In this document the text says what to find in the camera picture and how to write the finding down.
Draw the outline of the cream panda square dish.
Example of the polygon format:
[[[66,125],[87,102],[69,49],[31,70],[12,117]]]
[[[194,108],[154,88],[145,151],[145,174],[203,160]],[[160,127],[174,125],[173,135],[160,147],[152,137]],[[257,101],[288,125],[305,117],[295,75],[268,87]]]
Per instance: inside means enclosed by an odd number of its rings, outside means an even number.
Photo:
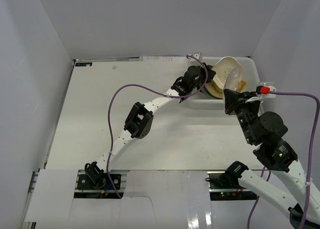
[[[236,67],[243,68],[243,66],[235,58],[231,56],[223,57],[213,66],[213,70],[216,71],[216,75],[213,77],[213,79],[219,79],[223,82],[226,82],[228,74]]]

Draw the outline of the yellow panda square dish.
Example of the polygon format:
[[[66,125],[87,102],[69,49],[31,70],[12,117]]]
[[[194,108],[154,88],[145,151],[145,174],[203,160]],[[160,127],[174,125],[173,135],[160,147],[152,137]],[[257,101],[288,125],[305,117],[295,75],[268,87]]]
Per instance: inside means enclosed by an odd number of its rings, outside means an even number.
[[[221,80],[219,80],[218,78],[214,78],[214,79],[212,80],[212,84],[213,84],[214,88],[215,88],[220,94],[223,93],[223,90],[224,90],[224,87],[225,87],[225,82],[224,82],[224,81],[221,81]]]

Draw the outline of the beige bird branch plate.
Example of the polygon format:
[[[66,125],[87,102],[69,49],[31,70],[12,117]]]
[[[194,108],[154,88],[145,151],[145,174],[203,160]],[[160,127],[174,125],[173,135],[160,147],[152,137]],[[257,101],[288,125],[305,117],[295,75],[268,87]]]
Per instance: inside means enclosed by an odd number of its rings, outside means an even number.
[[[205,84],[204,88],[211,96],[213,96],[217,99],[223,98],[223,93],[220,90],[216,89],[215,84],[213,82],[209,82],[209,83]]]

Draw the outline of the clear plastic dish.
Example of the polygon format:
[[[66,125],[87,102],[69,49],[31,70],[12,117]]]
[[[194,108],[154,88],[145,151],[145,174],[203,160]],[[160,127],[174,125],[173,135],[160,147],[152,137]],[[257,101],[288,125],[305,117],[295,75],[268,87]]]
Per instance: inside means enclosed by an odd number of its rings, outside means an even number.
[[[233,68],[226,78],[224,89],[239,92],[243,78],[244,69],[242,67]]]

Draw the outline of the woven fan-shaped basket plate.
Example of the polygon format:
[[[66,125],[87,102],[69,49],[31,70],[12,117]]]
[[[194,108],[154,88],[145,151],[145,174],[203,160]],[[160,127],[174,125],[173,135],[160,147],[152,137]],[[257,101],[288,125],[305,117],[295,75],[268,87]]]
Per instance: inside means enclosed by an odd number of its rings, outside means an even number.
[[[246,88],[247,82],[244,81],[244,80],[241,80],[241,81],[239,82],[238,86],[239,86],[239,91],[242,92],[242,91]]]

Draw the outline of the teal round plate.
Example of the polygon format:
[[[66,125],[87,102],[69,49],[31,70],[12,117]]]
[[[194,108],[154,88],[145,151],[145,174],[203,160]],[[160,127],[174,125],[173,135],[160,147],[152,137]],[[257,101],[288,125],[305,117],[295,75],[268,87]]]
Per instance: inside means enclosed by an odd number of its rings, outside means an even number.
[[[211,100],[215,100],[215,99],[216,99],[214,96],[212,96],[212,95],[208,92],[208,90],[207,90],[205,87],[203,87],[203,88],[201,89],[201,92],[202,92],[208,99],[211,99]]]

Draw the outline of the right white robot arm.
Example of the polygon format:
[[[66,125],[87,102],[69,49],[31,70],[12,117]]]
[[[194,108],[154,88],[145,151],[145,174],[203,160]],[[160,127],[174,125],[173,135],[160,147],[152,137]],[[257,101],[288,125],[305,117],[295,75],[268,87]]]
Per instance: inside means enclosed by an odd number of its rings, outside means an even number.
[[[226,184],[246,188],[277,208],[295,229],[320,227],[320,191],[311,181],[311,171],[304,170],[294,149],[283,140],[288,132],[283,119],[273,111],[258,114],[260,104],[277,95],[275,89],[258,86],[256,91],[236,92],[224,89],[225,113],[235,115],[258,161],[274,174],[289,193],[258,177],[240,161],[225,171]]]

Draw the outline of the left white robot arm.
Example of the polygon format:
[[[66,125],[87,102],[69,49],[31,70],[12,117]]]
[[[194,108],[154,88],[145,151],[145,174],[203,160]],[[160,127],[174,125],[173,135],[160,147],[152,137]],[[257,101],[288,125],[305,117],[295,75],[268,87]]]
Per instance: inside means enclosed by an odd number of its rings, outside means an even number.
[[[104,188],[108,184],[107,176],[112,164],[119,159],[132,143],[148,135],[151,131],[156,112],[182,103],[195,95],[215,75],[216,72],[213,70],[212,65],[202,63],[200,66],[189,66],[184,75],[177,78],[165,93],[155,91],[154,93],[159,95],[159,97],[145,103],[136,102],[124,121],[123,130],[115,139],[111,127],[111,107],[115,97],[120,92],[120,90],[117,90],[111,98],[107,111],[107,122],[111,139],[110,149],[104,152],[96,161],[87,163],[84,167],[90,185],[96,189]]]

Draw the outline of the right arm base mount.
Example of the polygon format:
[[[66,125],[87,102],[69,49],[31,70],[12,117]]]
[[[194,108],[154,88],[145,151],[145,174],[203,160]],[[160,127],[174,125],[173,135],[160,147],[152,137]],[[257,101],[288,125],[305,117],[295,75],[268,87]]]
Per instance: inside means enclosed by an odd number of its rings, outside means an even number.
[[[258,196],[242,187],[239,179],[242,173],[249,168],[242,162],[233,162],[224,172],[208,173],[205,181],[209,185],[211,201],[249,201],[256,200]]]

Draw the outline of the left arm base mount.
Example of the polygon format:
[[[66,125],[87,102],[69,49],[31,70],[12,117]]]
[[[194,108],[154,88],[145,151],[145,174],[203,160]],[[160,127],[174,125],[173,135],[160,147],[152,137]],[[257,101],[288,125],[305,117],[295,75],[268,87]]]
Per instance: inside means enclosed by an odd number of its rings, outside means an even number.
[[[127,174],[107,174],[97,162],[86,163],[78,172],[74,190],[75,199],[121,199],[126,187]]]

